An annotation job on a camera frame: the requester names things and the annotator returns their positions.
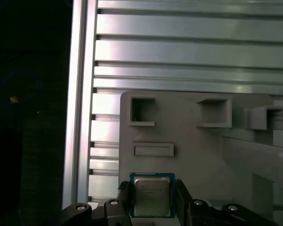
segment bolt head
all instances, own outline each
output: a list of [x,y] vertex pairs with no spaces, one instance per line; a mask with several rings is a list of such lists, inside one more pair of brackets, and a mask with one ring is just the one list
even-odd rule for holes
[[229,206],[228,207],[231,211],[236,211],[238,210],[238,208],[236,206]]
[[196,205],[198,205],[198,206],[200,206],[200,205],[202,205],[202,204],[203,204],[203,202],[202,202],[202,201],[200,201],[200,200],[196,200],[194,203],[195,203]]
[[85,206],[78,206],[76,209],[77,210],[84,210],[86,207]]

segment processor chip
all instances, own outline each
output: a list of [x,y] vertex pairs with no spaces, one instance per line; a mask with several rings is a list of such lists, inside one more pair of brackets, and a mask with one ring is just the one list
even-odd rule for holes
[[134,216],[169,217],[170,177],[133,177]]

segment gray plastic bracket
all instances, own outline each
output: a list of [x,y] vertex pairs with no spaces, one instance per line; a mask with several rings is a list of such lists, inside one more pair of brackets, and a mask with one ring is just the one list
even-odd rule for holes
[[262,106],[245,110],[247,129],[283,130],[283,106]]
[[198,127],[232,127],[232,100],[230,98],[205,98],[199,101]]

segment metal frame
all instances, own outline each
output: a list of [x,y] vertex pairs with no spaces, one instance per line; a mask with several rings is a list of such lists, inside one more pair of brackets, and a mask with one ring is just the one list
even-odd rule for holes
[[86,44],[83,72],[83,96],[82,96],[82,118],[80,154],[78,169],[77,201],[88,200],[89,186],[89,159],[90,159],[90,133],[91,133],[91,109],[92,88],[94,77],[94,53],[97,20],[97,0],[88,0],[86,21]]
[[62,208],[76,202],[86,1],[73,3]]
[[[276,36],[274,36],[275,33],[271,33],[271,36],[260,36],[250,45],[242,43],[246,47],[243,47],[243,50],[256,54],[256,62],[237,65],[232,58],[226,62],[219,62],[219,58],[214,57],[209,67],[206,65],[205,53],[202,54],[205,55],[205,58],[201,59],[198,58],[198,54],[195,55],[193,62],[201,65],[194,65],[186,60],[191,57],[189,51],[186,51],[186,57],[183,57],[181,61],[178,60],[178,57],[182,57],[182,51],[178,51],[178,57],[174,57],[173,48],[182,48],[180,40],[184,37],[186,43],[192,43],[194,39],[202,40],[195,42],[193,46],[186,45],[187,48],[184,47],[183,50],[195,47],[201,54],[204,50],[210,53],[211,47],[214,47],[218,48],[221,53],[225,53],[222,45],[214,44],[217,38],[222,38],[224,43],[230,41],[232,52],[235,52],[235,42],[232,42],[232,39],[237,38],[241,41],[243,37],[240,35],[208,37],[206,31],[201,29],[193,30],[199,31],[194,35],[183,33],[179,27],[176,27],[178,28],[177,36],[173,30],[173,33],[161,29],[152,32],[153,26],[145,30],[137,26],[132,27],[128,20],[132,18],[140,23],[150,21],[148,24],[152,25],[151,22],[160,21],[160,16],[176,18],[179,13],[187,16],[190,16],[189,13],[203,13],[203,15],[226,13],[231,16],[244,14],[275,16],[283,19],[283,4],[264,4],[262,7],[260,3],[198,2],[190,4],[180,2],[179,4],[179,2],[74,0],[73,11],[63,207],[74,202],[86,202],[88,196],[92,196],[92,200],[96,200],[98,196],[100,200],[106,195],[107,197],[114,195],[108,192],[110,190],[114,192],[115,181],[117,181],[119,98],[124,90],[154,89],[283,95],[282,58],[277,63],[275,59],[278,58],[275,54],[261,54],[258,51],[259,48],[254,48],[261,41],[266,48],[269,48],[269,44],[275,44],[280,48],[273,49],[277,50],[279,56],[283,56],[283,47],[281,47],[283,29],[282,33]],[[112,20],[113,18],[122,19],[126,22],[127,27],[123,27],[123,24],[119,23],[120,20]],[[108,23],[103,27],[106,20],[113,23]],[[181,18],[174,21],[182,24]],[[239,19],[235,20],[235,23],[246,24]],[[228,25],[233,27],[235,23],[229,21]],[[98,41],[95,38],[96,34],[100,35]],[[255,37],[255,34],[250,32],[244,40],[254,40]],[[140,48],[138,44],[143,44],[144,48]],[[171,54],[163,54],[161,48],[157,46],[168,49]],[[139,50],[144,51],[145,54],[135,55],[132,49],[135,47],[139,47]],[[155,59],[149,60],[148,56],[155,56]],[[266,56],[269,57],[269,62],[272,64],[264,61]],[[264,68],[257,68],[257,62]],[[90,151],[91,141],[96,145]],[[93,175],[89,175],[89,168],[93,170]],[[93,185],[99,185],[99,187],[94,189]],[[104,191],[101,185],[105,185],[110,190]]]

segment metal slat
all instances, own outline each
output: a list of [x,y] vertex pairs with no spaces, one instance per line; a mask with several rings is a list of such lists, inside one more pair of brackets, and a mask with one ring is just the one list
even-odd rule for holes
[[283,46],[163,41],[96,41],[98,61],[283,68]]
[[93,94],[92,114],[119,114],[120,94]]
[[97,34],[283,42],[283,21],[98,15]]
[[118,121],[92,121],[91,141],[93,142],[119,142]]
[[[162,79],[162,80],[179,80],[179,81],[218,81],[218,82],[244,82],[259,84],[283,84],[283,71],[267,71],[259,69],[230,69],[226,67],[180,67],[168,66],[165,68],[149,67],[141,65],[140,67],[124,66],[96,66],[94,68],[96,78],[125,78],[125,79]],[[108,96],[97,101],[107,101],[111,103]],[[107,109],[108,107],[94,106],[93,109]]]
[[202,81],[94,79],[94,87],[283,95],[283,86]]
[[118,159],[118,149],[116,148],[96,148],[90,149],[90,157],[92,158],[108,158]]
[[84,42],[84,67],[83,82],[76,83],[82,86],[82,107],[81,107],[81,124],[80,124],[80,152],[78,156],[78,181],[77,181],[77,202],[86,202],[88,199],[88,175],[89,175],[89,151],[90,151],[90,120],[92,104],[92,88],[94,76],[94,48],[96,40],[96,20],[98,12],[98,1],[88,0],[86,5],[87,17],[86,40]]
[[90,159],[90,169],[93,170],[115,170],[118,171],[118,160],[116,159]]
[[101,9],[127,9],[150,10],[166,12],[209,12],[209,13],[234,13],[247,15],[283,16],[283,4],[260,4],[257,2],[246,3],[205,3],[205,2],[142,2],[142,1],[115,1],[100,0]]
[[89,176],[89,197],[115,198],[117,196],[118,177]]

